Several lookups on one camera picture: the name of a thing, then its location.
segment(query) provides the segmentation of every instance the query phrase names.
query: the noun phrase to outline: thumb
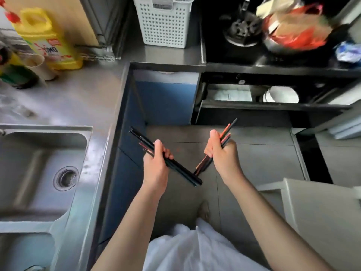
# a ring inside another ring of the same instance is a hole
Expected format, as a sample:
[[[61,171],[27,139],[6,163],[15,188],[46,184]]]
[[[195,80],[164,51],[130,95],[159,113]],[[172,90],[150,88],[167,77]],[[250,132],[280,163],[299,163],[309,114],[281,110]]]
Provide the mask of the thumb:
[[[154,142],[154,158],[163,159],[163,144],[160,140]]]
[[[210,131],[210,142],[213,147],[213,152],[219,152],[222,150],[221,140],[219,139],[219,133],[213,129]]]

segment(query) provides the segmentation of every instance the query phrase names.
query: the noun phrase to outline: red bottle cap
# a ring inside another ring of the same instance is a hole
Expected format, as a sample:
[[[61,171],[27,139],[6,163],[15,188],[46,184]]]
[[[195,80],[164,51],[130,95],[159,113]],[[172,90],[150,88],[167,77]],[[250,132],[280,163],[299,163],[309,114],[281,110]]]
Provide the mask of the red bottle cap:
[[[21,22],[20,17],[13,12],[6,11],[5,16],[13,24]]]

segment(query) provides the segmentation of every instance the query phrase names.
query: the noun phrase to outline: black floor strip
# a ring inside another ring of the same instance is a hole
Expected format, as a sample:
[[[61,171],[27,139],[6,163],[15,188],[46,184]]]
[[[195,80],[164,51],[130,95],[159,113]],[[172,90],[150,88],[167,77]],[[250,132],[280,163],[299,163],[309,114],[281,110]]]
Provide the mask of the black floor strip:
[[[308,175],[313,182],[333,184],[315,135],[296,134]]]

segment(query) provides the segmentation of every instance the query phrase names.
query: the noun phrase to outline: person's left hand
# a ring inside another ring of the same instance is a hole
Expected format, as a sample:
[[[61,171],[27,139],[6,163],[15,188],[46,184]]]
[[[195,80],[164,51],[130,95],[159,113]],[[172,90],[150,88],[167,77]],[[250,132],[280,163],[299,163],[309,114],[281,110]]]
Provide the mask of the person's left hand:
[[[159,198],[165,192],[168,182],[169,169],[165,164],[164,156],[174,159],[169,149],[166,149],[160,140],[154,142],[154,158],[146,153],[143,158],[144,163],[144,179],[143,186],[148,190],[155,192]]]

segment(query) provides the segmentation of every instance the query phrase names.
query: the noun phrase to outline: forearm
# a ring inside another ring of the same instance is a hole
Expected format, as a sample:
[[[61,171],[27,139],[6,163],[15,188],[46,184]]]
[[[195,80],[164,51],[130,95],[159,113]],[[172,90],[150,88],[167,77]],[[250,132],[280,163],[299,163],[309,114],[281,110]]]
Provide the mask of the forearm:
[[[92,271],[142,270],[159,199],[141,187]]]
[[[231,182],[229,188],[273,270],[332,270],[241,173]]]

